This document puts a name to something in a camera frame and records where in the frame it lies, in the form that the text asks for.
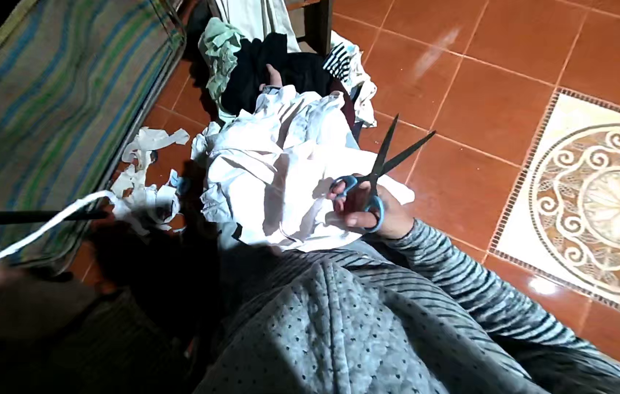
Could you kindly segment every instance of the wooden furniture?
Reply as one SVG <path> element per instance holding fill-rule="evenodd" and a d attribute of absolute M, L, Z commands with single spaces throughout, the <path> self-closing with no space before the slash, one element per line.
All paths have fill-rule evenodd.
<path fill-rule="evenodd" d="M 332 6 L 334 0 L 286 0 L 288 12 L 304 11 L 305 35 L 297 37 L 298 42 L 305 41 L 315 52 L 326 56 L 332 49 Z"/>

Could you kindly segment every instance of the scissors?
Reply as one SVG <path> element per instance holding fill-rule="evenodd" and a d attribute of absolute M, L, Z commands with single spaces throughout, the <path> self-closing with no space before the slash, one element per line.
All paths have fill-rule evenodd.
<path fill-rule="evenodd" d="M 338 177 L 332 182 L 332 189 L 340 182 L 344 181 L 346 187 L 343 192 L 338 193 L 336 195 L 337 198 L 346 197 L 346 194 L 353 189 L 356 185 L 369 181 L 371 183 L 371 191 L 369 192 L 368 199 L 366 200 L 366 205 L 363 208 L 364 212 L 374 212 L 376 214 L 376 219 L 378 219 L 378 223 L 371 228 L 364 228 L 367 233 L 373 233 L 381 228 L 383 225 L 383 218 L 385 214 L 385 208 L 383 201 L 380 197 L 378 197 L 378 189 L 376 188 L 376 183 L 378 178 L 382 175 L 388 173 L 390 170 L 395 168 L 398 164 L 402 163 L 404 159 L 408 158 L 411 154 L 413 154 L 417 149 L 419 149 L 422 145 L 424 145 L 431 137 L 434 137 L 436 134 L 436 130 L 431 131 L 426 137 L 420 139 L 411 147 L 403 150 L 397 156 L 391 158 L 387 163 L 385 162 L 385 157 L 388 155 L 388 148 L 390 147 L 390 141 L 393 139 L 393 132 L 395 131 L 395 126 L 397 125 L 397 119 L 400 117 L 398 114 L 393 119 L 393 124 L 388 129 L 388 133 L 385 135 L 383 139 L 383 144 L 381 145 L 380 150 L 378 151 L 378 156 L 376 156 L 376 161 L 373 163 L 373 169 L 371 173 L 368 175 L 364 175 L 362 177 L 355 177 L 354 175 L 344 175 L 342 177 Z"/>

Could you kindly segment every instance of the green cloth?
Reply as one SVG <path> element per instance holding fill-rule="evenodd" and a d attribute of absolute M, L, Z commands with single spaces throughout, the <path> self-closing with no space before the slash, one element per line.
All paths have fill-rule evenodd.
<path fill-rule="evenodd" d="M 232 70 L 237 67 L 237 57 L 234 54 L 242 49 L 243 38 L 244 35 L 239 29 L 217 17 L 210 19 L 200 37 L 210 67 L 210 79 L 206 87 L 217 104 L 219 118 L 224 122 L 235 118 L 222 109 L 222 94 L 227 88 Z"/>

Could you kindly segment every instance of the black scissor blade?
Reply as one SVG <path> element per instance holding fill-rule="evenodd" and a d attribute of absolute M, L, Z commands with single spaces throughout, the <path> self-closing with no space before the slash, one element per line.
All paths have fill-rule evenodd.
<path fill-rule="evenodd" d="M 422 145 L 424 145 L 427 141 L 429 141 L 429 139 L 431 139 L 431 137 L 434 137 L 434 134 L 436 134 L 436 133 L 437 133 L 437 130 L 431 131 L 429 134 L 427 134 L 426 137 L 420 139 L 419 141 L 415 142 L 411 147 L 403 150 L 402 152 L 400 152 L 400 154 L 398 154 L 397 156 L 391 158 L 383 166 L 383 170 L 381 171 L 381 175 L 387 174 L 390 170 L 395 168 L 398 164 L 402 163 L 404 161 L 404 159 L 408 158 L 411 154 L 413 154 L 415 151 L 417 151 L 417 149 L 419 149 Z"/>
<path fill-rule="evenodd" d="M 388 149 L 390 148 L 390 141 L 393 140 L 393 134 L 395 131 L 395 126 L 397 126 L 397 119 L 400 117 L 400 114 L 395 116 L 393 119 L 393 124 L 390 125 L 388 129 L 388 133 L 385 134 L 385 138 L 383 139 L 383 144 L 381 145 L 380 150 L 378 150 L 378 156 L 376 156 L 376 161 L 373 163 L 373 170 L 371 171 L 372 175 L 381 174 L 381 169 L 383 168 L 383 164 L 385 163 L 385 157 L 388 155 Z"/>

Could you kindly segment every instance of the striped cloth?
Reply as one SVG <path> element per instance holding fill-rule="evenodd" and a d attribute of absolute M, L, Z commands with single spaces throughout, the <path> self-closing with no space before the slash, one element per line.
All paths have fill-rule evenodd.
<path fill-rule="evenodd" d="M 332 48 L 327 58 L 324 59 L 322 68 L 330 73 L 334 78 L 345 81 L 349 76 L 351 57 L 343 44 Z"/>
<path fill-rule="evenodd" d="M 157 0 L 19 3 L 0 29 L 0 211 L 93 192 L 183 43 Z M 0 226 L 0 249 L 38 226 Z M 64 255 L 84 226 L 61 224 L 16 258 Z"/>

